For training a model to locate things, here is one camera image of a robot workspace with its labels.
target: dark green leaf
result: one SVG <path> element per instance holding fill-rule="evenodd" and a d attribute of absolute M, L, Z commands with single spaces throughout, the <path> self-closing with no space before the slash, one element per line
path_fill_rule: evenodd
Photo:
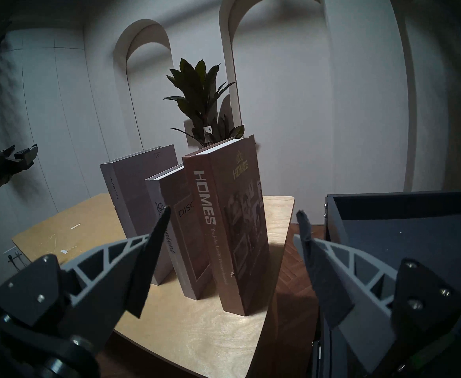
<path fill-rule="evenodd" d="M 217 141 L 216 138 L 215 138 L 213 135 L 211 135 L 210 133 L 208 133 L 208 136 L 209 136 L 209 139 L 211 139 L 211 141 L 212 141 L 213 143 L 218 143 L 218 142 L 219 142 L 219 141 Z"/>
<path fill-rule="evenodd" d="M 187 101 L 192 106 L 194 106 L 194 108 L 196 110 L 198 110 L 200 114 L 203 114 L 205 108 L 204 108 L 204 104 L 203 104 L 203 102 L 201 100 L 201 96 L 199 94 L 197 94 L 197 92 L 191 87 L 187 87 L 187 88 L 183 89 L 182 92 L 185 95 L 185 97 L 187 98 Z"/>
<path fill-rule="evenodd" d="M 219 129 L 218 129 L 218 123 L 216 121 L 216 117 L 213 118 L 213 120 L 211 121 L 210 124 L 211 124 L 211 131 L 213 133 L 213 136 L 215 137 L 217 142 L 220 142 L 221 141 L 220 132 L 219 132 Z"/>
<path fill-rule="evenodd" d="M 201 79 L 201 86 L 204 87 L 204 79 L 206 78 L 206 64 L 202 59 L 199 62 L 197 62 L 195 70 L 199 75 L 199 78 Z"/>
<path fill-rule="evenodd" d="M 183 70 L 185 70 L 185 65 L 186 64 L 189 64 L 189 62 L 187 62 L 186 60 L 184 60 L 183 58 L 180 59 L 180 72 L 183 73 Z"/>
<path fill-rule="evenodd" d="M 198 110 L 200 113 L 204 113 L 205 108 L 204 108 L 204 104 L 202 101 L 203 99 L 201 99 L 201 94 L 197 93 L 194 90 L 192 84 L 187 80 L 187 76 L 185 75 L 187 73 L 187 70 L 190 70 L 187 68 L 188 66 L 190 65 L 189 64 L 185 65 L 186 71 L 184 73 L 179 72 L 176 69 L 170 69 L 171 73 L 173 73 L 173 77 L 175 80 L 173 83 L 178 89 L 180 89 L 183 92 L 187 101 L 190 104 L 192 104 L 196 110 Z M 194 75 L 196 76 L 197 81 L 199 81 L 195 71 L 194 71 Z"/>
<path fill-rule="evenodd" d="M 187 133 L 187 132 L 185 132 L 185 131 L 183 131 L 183 130 L 180 130 L 180 129 L 173 129 L 173 128 L 171 128 L 171 130 L 176 130 L 176 131 L 179 131 L 179 132 L 183 132 L 185 135 L 188 135 L 190 138 L 194 138 L 194 139 L 197 141 L 197 139 L 196 139 L 195 137 L 191 136 L 189 133 Z"/>
<path fill-rule="evenodd" d="M 220 134 L 220 140 L 223 141 L 225 138 L 225 124 L 223 123 L 223 117 L 218 119 L 218 132 Z"/>
<path fill-rule="evenodd" d="M 194 138 L 197 139 L 200 144 L 204 145 L 204 130 L 202 128 L 200 130 L 193 128 L 192 134 L 194 134 Z"/>
<path fill-rule="evenodd" d="M 184 101 L 187 101 L 187 99 L 185 97 L 182 97 L 182 96 L 165 97 L 164 100 L 175 100 L 175 101 L 184 100 Z"/>
<path fill-rule="evenodd" d="M 179 84 L 174 77 L 171 77 L 171 76 L 166 76 L 172 83 L 175 87 L 177 87 L 178 89 L 181 89 L 180 86 L 181 84 Z"/>
<path fill-rule="evenodd" d="M 225 127 L 225 135 L 223 136 L 224 139 L 229 138 L 229 119 L 227 119 L 227 116 L 223 115 L 223 125 Z"/>
<path fill-rule="evenodd" d="M 185 98 L 181 97 L 178 100 L 178 108 L 181 112 L 183 112 L 187 117 L 190 117 L 192 122 L 194 123 L 194 127 L 202 126 L 202 119 L 199 113 L 195 110 L 194 106 L 192 106 Z"/>
<path fill-rule="evenodd" d="M 204 89 L 203 89 L 204 90 L 203 91 L 204 100 L 209 100 L 209 92 L 211 90 L 211 86 L 214 84 L 216 80 L 216 74 L 218 73 L 219 66 L 220 65 L 213 66 L 208 71 L 208 74 L 206 75 L 206 78 L 204 80 Z"/>
<path fill-rule="evenodd" d="M 188 86 L 190 86 L 202 98 L 203 83 L 192 65 L 182 58 L 180 69 Z"/>
<path fill-rule="evenodd" d="M 173 83 L 174 86 L 183 92 L 183 90 L 187 88 L 187 81 L 185 81 L 185 77 L 183 76 L 182 72 L 179 72 L 176 69 L 170 69 L 169 71 L 173 74 L 173 77 L 168 76 L 168 79 Z"/>
<path fill-rule="evenodd" d="M 242 138 L 244 133 L 245 133 L 245 126 L 244 125 L 239 125 L 235 127 L 236 132 L 234 133 L 234 138 Z"/>
<path fill-rule="evenodd" d="M 216 93 L 220 92 L 220 89 L 222 89 L 222 86 L 224 86 L 226 83 L 227 83 L 227 81 L 225 81 L 222 85 L 220 85 L 220 86 L 218 87 L 218 90 L 216 91 Z"/>
<path fill-rule="evenodd" d="M 221 91 L 217 92 L 214 94 L 214 96 L 208 101 L 208 109 L 212 107 L 212 105 L 218 100 L 218 98 L 227 90 L 227 88 L 231 85 L 235 84 L 235 82 L 231 82 L 228 84 L 225 88 L 223 88 Z"/>

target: wooden table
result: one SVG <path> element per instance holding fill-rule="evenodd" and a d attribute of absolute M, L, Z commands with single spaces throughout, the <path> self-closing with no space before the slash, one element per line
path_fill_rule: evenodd
<path fill-rule="evenodd" d="M 184 297 L 172 271 L 160 286 L 150 287 L 141 319 L 125 312 L 115 331 L 196 375 L 227 378 L 267 374 L 277 333 L 274 290 L 293 203 L 290 196 L 264 197 L 270 261 L 249 316 L 223 311 L 214 282 L 200 300 Z M 110 196 L 100 194 L 12 240 L 31 261 L 52 253 L 62 264 L 95 246 L 124 238 Z"/>

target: screw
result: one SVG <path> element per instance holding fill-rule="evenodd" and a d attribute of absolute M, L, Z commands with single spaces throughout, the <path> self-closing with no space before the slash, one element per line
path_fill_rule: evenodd
<path fill-rule="evenodd" d="M 420 300 L 410 299 L 410 300 L 407 301 L 407 303 L 409 304 L 409 306 L 413 310 L 421 310 L 421 309 L 423 309 L 423 302 L 421 302 Z"/>

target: wooden floor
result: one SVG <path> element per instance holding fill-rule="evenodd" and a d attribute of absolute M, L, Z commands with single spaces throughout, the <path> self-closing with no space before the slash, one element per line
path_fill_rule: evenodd
<path fill-rule="evenodd" d="M 323 226 L 312 227 L 313 237 L 323 238 Z M 305 377 L 315 336 L 318 300 L 304 263 L 293 245 L 299 226 L 291 224 L 276 285 L 278 338 L 273 358 L 274 377 Z M 103 378 L 192 377 L 113 333 L 97 355 Z"/>

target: book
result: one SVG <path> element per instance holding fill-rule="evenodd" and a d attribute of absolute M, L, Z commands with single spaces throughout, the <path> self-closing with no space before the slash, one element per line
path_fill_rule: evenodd
<path fill-rule="evenodd" d="M 156 147 L 100 164 L 126 238 L 149 234 L 157 222 L 145 179 L 178 164 L 173 145 Z M 152 283 L 159 285 L 173 264 L 162 249 Z"/>
<path fill-rule="evenodd" d="M 166 206 L 171 207 L 171 219 L 163 244 L 169 252 L 184 296 L 199 299 L 212 274 L 183 165 L 152 176 L 145 183 L 158 217 Z"/>
<path fill-rule="evenodd" d="M 246 316 L 269 260 L 255 138 L 182 159 L 223 310 Z"/>

